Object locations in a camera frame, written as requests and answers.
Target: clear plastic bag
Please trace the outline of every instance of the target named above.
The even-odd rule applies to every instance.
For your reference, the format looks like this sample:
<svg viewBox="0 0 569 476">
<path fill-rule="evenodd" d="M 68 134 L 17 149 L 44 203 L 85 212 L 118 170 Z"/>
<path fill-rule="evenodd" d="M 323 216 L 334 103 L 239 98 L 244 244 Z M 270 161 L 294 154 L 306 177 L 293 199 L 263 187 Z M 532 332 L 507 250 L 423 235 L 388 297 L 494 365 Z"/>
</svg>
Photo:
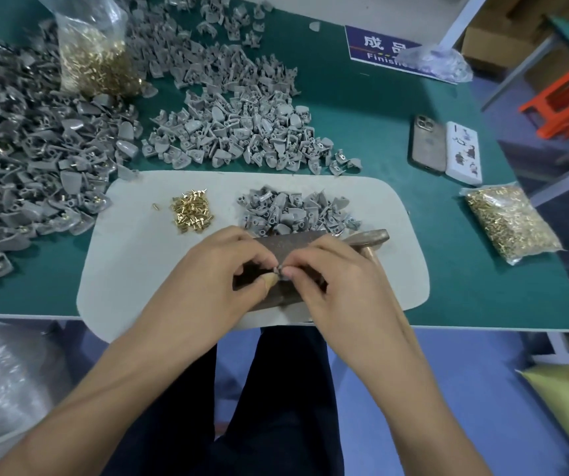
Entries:
<svg viewBox="0 0 569 476">
<path fill-rule="evenodd" d="M 508 264 L 562 250 L 560 239 L 517 183 L 464 188 L 461 195 Z"/>
<path fill-rule="evenodd" d="M 126 49 L 128 14 L 115 0 L 40 0 L 58 26 L 61 89 L 133 96 L 142 81 Z"/>
<path fill-rule="evenodd" d="M 37 331 L 0 326 L 0 457 L 71 389 L 56 344 Z"/>
<path fill-rule="evenodd" d="M 401 50 L 395 61 L 410 68 L 429 71 L 447 82 L 471 82 L 474 76 L 463 55 L 452 48 L 442 48 L 437 45 Z"/>
</svg>

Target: orange stool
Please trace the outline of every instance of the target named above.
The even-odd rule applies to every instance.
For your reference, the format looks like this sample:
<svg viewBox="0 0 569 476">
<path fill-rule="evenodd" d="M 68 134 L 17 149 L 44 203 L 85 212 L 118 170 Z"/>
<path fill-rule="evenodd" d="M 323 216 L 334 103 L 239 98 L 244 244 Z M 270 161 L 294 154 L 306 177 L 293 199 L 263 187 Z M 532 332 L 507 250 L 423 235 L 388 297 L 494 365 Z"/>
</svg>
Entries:
<svg viewBox="0 0 569 476">
<path fill-rule="evenodd" d="M 569 73 L 556 80 L 527 103 L 520 105 L 518 111 L 537 111 L 544 124 L 536 134 L 544 139 L 564 133 L 569 137 Z"/>
</svg>

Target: hand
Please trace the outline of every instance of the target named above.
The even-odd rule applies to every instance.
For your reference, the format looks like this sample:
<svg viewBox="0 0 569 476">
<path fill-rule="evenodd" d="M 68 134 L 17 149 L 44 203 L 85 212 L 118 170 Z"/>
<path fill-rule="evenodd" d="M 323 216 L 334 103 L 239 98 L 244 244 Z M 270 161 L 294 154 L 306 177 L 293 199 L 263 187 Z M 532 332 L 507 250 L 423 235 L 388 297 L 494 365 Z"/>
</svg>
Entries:
<svg viewBox="0 0 569 476">
<path fill-rule="evenodd" d="M 187 354 L 196 360 L 227 334 L 241 317 L 263 300 L 278 277 L 267 273 L 234 291 L 232 278 L 242 264 L 254 261 L 265 269 L 275 256 L 239 227 L 219 230 L 185 254 L 157 289 L 131 328 L 133 339 L 149 344 L 163 357 Z"/>
<path fill-rule="evenodd" d="M 293 251 L 282 265 L 326 342 L 355 372 L 390 347 L 412 345 L 400 320 L 405 316 L 383 271 L 336 237 L 325 235 Z M 322 274 L 328 283 L 326 294 L 303 266 Z"/>
</svg>

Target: forearm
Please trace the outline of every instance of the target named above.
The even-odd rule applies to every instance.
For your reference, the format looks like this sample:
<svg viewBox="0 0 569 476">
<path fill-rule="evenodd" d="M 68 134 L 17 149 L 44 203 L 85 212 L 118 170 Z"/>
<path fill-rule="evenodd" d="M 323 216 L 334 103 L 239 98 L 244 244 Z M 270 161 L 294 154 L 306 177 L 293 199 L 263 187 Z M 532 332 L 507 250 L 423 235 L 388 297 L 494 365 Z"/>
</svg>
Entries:
<svg viewBox="0 0 569 476">
<path fill-rule="evenodd" d="M 0 476 L 94 476 L 130 424 L 187 367 L 166 364 L 128 331 L 75 390 L 0 461 Z"/>
<path fill-rule="evenodd" d="M 388 421 L 406 474 L 490 475 L 447 407 L 427 362 L 403 343 L 386 347 L 360 377 Z"/>
</svg>

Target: pile of brass rivets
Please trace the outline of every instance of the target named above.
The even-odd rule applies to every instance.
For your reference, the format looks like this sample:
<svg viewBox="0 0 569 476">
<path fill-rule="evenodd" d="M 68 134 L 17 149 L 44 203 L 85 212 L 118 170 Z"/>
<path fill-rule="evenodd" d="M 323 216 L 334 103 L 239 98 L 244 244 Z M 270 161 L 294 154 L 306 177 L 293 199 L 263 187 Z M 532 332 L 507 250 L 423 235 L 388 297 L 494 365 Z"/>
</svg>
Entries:
<svg viewBox="0 0 569 476">
<path fill-rule="evenodd" d="M 465 191 L 465 200 L 496 250 L 511 265 L 562 244 L 517 184 Z"/>
<path fill-rule="evenodd" d="M 123 40 L 110 40 L 93 27 L 60 29 L 61 89 L 92 97 L 133 96 L 142 81 Z"/>
<path fill-rule="evenodd" d="M 209 201 L 205 197 L 205 190 L 191 190 L 182 197 L 174 197 L 170 208 L 176 218 L 174 224 L 181 233 L 187 232 L 192 227 L 201 233 L 209 227 L 214 216 L 209 213 Z"/>
</svg>

